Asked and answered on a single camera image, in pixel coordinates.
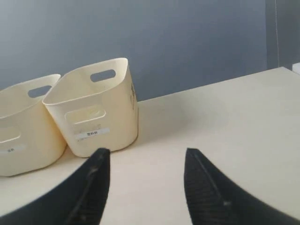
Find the plastic storage bin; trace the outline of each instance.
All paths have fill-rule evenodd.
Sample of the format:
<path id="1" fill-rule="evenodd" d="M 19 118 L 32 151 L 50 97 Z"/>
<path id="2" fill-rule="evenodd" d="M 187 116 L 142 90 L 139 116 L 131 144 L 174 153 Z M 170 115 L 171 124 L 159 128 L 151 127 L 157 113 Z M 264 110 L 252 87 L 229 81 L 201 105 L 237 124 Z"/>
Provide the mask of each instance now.
<path id="1" fill-rule="evenodd" d="M 0 176 L 45 167 L 64 152 L 66 141 L 43 105 L 43 96 L 29 97 L 31 90 L 53 86 L 59 78 L 49 75 L 0 91 Z"/>
<path id="2" fill-rule="evenodd" d="M 93 74 L 107 70 L 114 70 L 115 77 L 91 80 Z M 100 147 L 120 150 L 137 137 L 137 102 L 125 58 L 65 74 L 43 103 L 77 156 L 88 157 Z"/>

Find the white table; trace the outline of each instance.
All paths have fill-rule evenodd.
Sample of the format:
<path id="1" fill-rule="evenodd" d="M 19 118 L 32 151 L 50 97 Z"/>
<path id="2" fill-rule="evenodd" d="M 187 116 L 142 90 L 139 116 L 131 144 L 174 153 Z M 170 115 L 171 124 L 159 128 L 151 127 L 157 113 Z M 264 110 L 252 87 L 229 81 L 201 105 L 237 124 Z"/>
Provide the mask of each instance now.
<path id="1" fill-rule="evenodd" d="M 253 196 L 300 219 L 300 76 L 278 68 L 139 102 L 139 137 L 111 155 L 103 225 L 188 225 L 183 172 L 200 149 Z M 0 215 L 62 182 L 85 159 L 0 178 Z"/>

